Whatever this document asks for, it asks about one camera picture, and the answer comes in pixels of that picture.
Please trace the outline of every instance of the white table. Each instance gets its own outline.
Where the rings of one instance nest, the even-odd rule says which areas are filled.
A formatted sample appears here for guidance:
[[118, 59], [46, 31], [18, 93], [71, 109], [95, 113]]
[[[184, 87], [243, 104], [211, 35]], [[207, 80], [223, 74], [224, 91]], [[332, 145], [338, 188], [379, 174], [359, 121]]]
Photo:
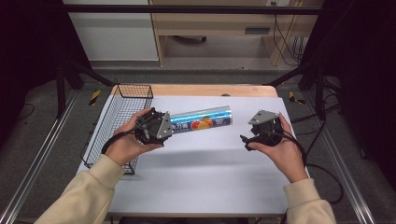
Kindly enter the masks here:
[[[268, 217], [285, 213], [287, 178], [268, 157], [247, 151], [239, 138], [239, 134], [253, 136], [248, 121], [260, 109], [281, 112], [289, 120], [275, 90], [264, 97], [160, 96], [155, 90], [153, 86], [151, 106], [157, 110], [172, 115], [229, 105], [233, 124], [174, 134], [164, 142], [165, 147], [141, 155], [135, 175], [125, 175], [116, 186], [111, 216]], [[81, 164], [78, 170], [86, 169]]]

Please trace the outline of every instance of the black cable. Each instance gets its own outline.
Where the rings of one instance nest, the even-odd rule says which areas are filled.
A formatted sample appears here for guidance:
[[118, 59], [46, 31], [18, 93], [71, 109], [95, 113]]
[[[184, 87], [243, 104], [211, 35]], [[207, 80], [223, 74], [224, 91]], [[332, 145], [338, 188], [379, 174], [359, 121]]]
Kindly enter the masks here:
[[285, 224], [286, 220], [288, 219], [288, 213], [283, 214], [282, 219], [280, 220], [280, 224]]
[[274, 133], [274, 132], [269, 132], [269, 131], [264, 131], [264, 130], [260, 131], [260, 133], [267, 133], [267, 134], [271, 134], [271, 135], [275, 135], [275, 136], [281, 136], [281, 137], [289, 139], [291, 142], [293, 142], [297, 146], [297, 148], [300, 149], [300, 152], [301, 152], [301, 155], [302, 155], [302, 158], [303, 158], [303, 164], [305, 166], [305, 164], [306, 164], [306, 156], [305, 156], [306, 153], [305, 153], [305, 150], [304, 150], [303, 146], [301, 146], [301, 144], [297, 141], [297, 139], [295, 139], [293, 137], [293, 135], [291, 133], [288, 133], [285, 130], [282, 130], [282, 131], [287, 133], [287, 134], [289, 134], [289, 135], [285, 135], [283, 133]]
[[32, 105], [32, 104], [25, 104], [25, 105], [29, 105], [30, 107], [32, 107], [32, 110], [29, 112], [29, 114], [23, 116], [22, 118], [19, 118], [18, 120], [26, 119], [27, 117], [31, 116], [33, 114], [33, 112], [35, 111], [35, 106], [34, 105]]
[[278, 46], [277, 43], [276, 43], [276, 39], [275, 39], [276, 27], [277, 27], [277, 29], [279, 30], [279, 32], [280, 32], [280, 29], [279, 29], [279, 27], [277, 26], [276, 15], [274, 15], [274, 16], [275, 16], [275, 22], [274, 22], [273, 39], [274, 39], [275, 46], [276, 46], [277, 50], [279, 51], [280, 56], [282, 57], [283, 62], [285, 62], [285, 64], [290, 65], [290, 66], [298, 65], [298, 64], [291, 64], [291, 63], [286, 62], [286, 59], [285, 59], [285, 57], [283, 56], [282, 50], [280, 50], [279, 46]]
[[254, 222], [254, 224], [259, 224], [262, 221], [262, 217], [257, 218], [257, 220]]
[[319, 131], [319, 130], [320, 130], [320, 127], [318, 127], [317, 129], [315, 129], [314, 131], [311, 131], [311, 132], [309, 132], [309, 133], [297, 133], [296, 136], [299, 136], [299, 135], [309, 135], [309, 134], [315, 133], [315, 132], [317, 132], [317, 131]]
[[321, 171], [325, 172], [326, 174], [330, 175], [335, 180], [335, 182], [337, 182], [338, 187], [340, 188], [340, 196], [338, 197], [337, 200], [335, 200], [333, 202], [331, 202], [331, 201], [328, 201], [328, 202], [330, 204], [336, 204], [336, 203], [341, 202], [341, 200], [344, 198], [344, 188], [343, 188], [343, 185], [341, 184], [341, 181], [338, 180], [338, 178], [334, 174], [332, 174], [330, 171], [326, 170], [325, 168], [323, 168], [321, 166], [318, 166], [318, 165], [315, 165], [315, 164], [312, 164], [312, 163], [307, 163], [306, 166], [311, 166], [311, 167], [318, 168], [319, 170], [321, 170]]
[[315, 136], [314, 140], [312, 140], [311, 145], [309, 146], [308, 150], [306, 151], [306, 156], [308, 156], [309, 152], [312, 150], [312, 147], [313, 147], [314, 144], [317, 142], [317, 140], [318, 140], [318, 138], [319, 138], [319, 135], [320, 135], [321, 131], [322, 131], [323, 128], [324, 128], [324, 124], [325, 124], [325, 123], [326, 123], [326, 119], [323, 120], [323, 123], [321, 124], [321, 126], [320, 126], [320, 128], [319, 128], [319, 131], [318, 131], [318, 133], [317, 133], [317, 135]]
[[329, 94], [329, 95], [327, 95], [325, 98], [324, 98], [324, 101], [326, 101], [328, 98], [330, 98], [331, 96], [335, 96], [335, 98], [337, 98], [337, 100], [338, 100], [338, 94], [337, 93], [331, 93], [331, 94]]
[[105, 144], [102, 147], [102, 154], [106, 154], [107, 149], [113, 144], [115, 143], [117, 140], [119, 140], [120, 138], [122, 138], [123, 136], [126, 136], [128, 134], [134, 134], [134, 130], [136, 129], [142, 129], [145, 130], [146, 128], [144, 127], [144, 125], [150, 121], [152, 118], [154, 118], [154, 116], [151, 116], [147, 119], [143, 119], [142, 117], [137, 117], [136, 120], [134, 121], [134, 127], [126, 132], [121, 132], [121, 133], [117, 133], [115, 135], [113, 135], [110, 139], [107, 140], [107, 142], [105, 142]]
[[[277, 50], [279, 50], [280, 56], [282, 57], [283, 61], [284, 61], [285, 64], [287, 64], [287, 65], [299, 65], [299, 62], [293, 57], [293, 54], [292, 54], [291, 51], [290, 51], [289, 44], [288, 44], [286, 38], [283, 36], [282, 32], [280, 31], [279, 25], [278, 25], [278, 23], [277, 23], [277, 16], [276, 16], [276, 14], [274, 14], [274, 17], [275, 17], [275, 22], [274, 22], [273, 39], [274, 39], [274, 43], [275, 43], [275, 46], [276, 46]], [[291, 18], [291, 22], [290, 22], [290, 24], [289, 24], [289, 28], [288, 28], [287, 34], [289, 33], [290, 28], [291, 28], [291, 26], [292, 26], [292, 24], [293, 24], [294, 17], [295, 17], [295, 15], [293, 15], [292, 18]], [[276, 39], [275, 39], [275, 31], [276, 31], [276, 28], [277, 28], [277, 30], [279, 31], [280, 35], [282, 36], [283, 42], [285, 43], [286, 49], [288, 50], [288, 52], [289, 52], [291, 58], [292, 58], [295, 62], [297, 62], [297, 64], [290, 64], [290, 63], [287, 63], [287, 62], [286, 62], [285, 57], [283, 56], [282, 51], [280, 50], [279, 46], [278, 46], [277, 43], [276, 43]]]
[[[340, 105], [340, 104], [332, 105], [332, 106], [328, 107], [327, 109], [325, 109], [325, 111], [326, 111], [326, 112], [329, 112], [329, 111], [333, 110], [334, 108], [336, 108], [336, 107], [339, 106], [339, 105]], [[312, 114], [312, 115], [308, 115], [308, 116], [305, 116], [305, 117], [300, 117], [300, 118], [297, 118], [297, 119], [292, 119], [290, 122], [291, 122], [291, 123], [300, 122], [300, 121], [303, 121], [303, 120], [306, 120], [306, 119], [313, 118], [313, 117], [316, 116], [317, 114], [318, 114], [318, 113], [315, 113], [315, 114]]]
[[293, 47], [292, 47], [293, 55], [291, 57], [293, 57], [294, 60], [296, 60], [297, 63], [300, 64], [301, 63], [301, 59], [303, 57], [302, 52], [303, 52], [303, 46], [304, 46], [304, 38], [302, 36], [300, 37], [300, 47], [298, 48], [298, 52], [297, 52], [296, 50], [297, 50], [298, 39], [299, 39], [298, 36], [294, 37]]

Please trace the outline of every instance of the cylindrical can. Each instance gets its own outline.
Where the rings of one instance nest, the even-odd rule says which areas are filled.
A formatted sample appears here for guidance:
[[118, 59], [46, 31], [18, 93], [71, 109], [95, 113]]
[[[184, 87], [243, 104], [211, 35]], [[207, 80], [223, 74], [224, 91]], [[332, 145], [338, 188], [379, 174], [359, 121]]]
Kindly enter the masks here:
[[185, 133], [215, 128], [233, 123], [228, 105], [171, 115], [173, 133]]

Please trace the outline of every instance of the white surface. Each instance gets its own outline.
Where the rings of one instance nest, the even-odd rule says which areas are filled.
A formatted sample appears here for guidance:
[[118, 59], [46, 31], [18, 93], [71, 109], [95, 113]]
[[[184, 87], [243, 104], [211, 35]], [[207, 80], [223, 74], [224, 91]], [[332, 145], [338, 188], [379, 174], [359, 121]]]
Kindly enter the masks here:
[[[253, 136], [248, 121], [260, 109], [281, 112], [289, 120], [281, 98], [164, 96], [152, 102], [171, 115], [224, 105], [231, 107], [232, 125], [174, 134], [163, 148], [141, 155], [136, 174], [117, 184], [109, 212], [161, 217], [285, 213], [288, 180], [265, 155], [248, 152], [239, 137]], [[79, 170], [86, 169], [80, 165]]]
[[[64, 0], [65, 4], [147, 5], [147, 0]], [[90, 61], [158, 61], [148, 13], [69, 13]]]

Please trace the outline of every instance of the tripod leg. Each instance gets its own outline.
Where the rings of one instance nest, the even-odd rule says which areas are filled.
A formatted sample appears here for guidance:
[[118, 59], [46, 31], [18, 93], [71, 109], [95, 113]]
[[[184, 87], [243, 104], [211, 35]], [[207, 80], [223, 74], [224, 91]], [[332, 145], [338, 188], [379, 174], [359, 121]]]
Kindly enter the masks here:
[[79, 63], [75, 63], [75, 62], [69, 62], [69, 64], [71, 66], [73, 66], [73, 68], [75, 68], [76, 70], [78, 70], [79, 72], [82, 72], [84, 74], [87, 74], [88, 76], [100, 81], [102, 84], [108, 86], [108, 87], [112, 87], [114, 86], [114, 82], [108, 80], [107, 78], [101, 77], [99, 74], [94, 73], [91, 69], [88, 69], [84, 66], [82, 66]]
[[306, 63], [306, 64], [303, 64], [303, 65], [300, 65], [297, 68], [289, 71], [286, 75], [284, 75], [282, 77], [279, 77], [279, 78], [275, 79], [274, 81], [272, 81], [272, 82], [270, 82], [268, 84], [262, 84], [262, 85], [263, 86], [276, 87], [276, 86], [282, 84], [283, 82], [289, 80], [290, 78], [302, 74], [310, 65], [311, 65], [311, 63]]
[[64, 110], [66, 109], [66, 96], [64, 92], [64, 73], [63, 66], [59, 64], [56, 69], [56, 91], [58, 92], [58, 115], [56, 118], [60, 118]]
[[323, 85], [324, 85], [324, 75], [323, 69], [318, 67], [318, 75], [317, 75], [317, 89], [316, 89], [316, 98], [315, 98], [315, 109], [317, 110], [318, 116], [321, 120], [326, 119], [326, 112], [324, 109], [323, 102]]

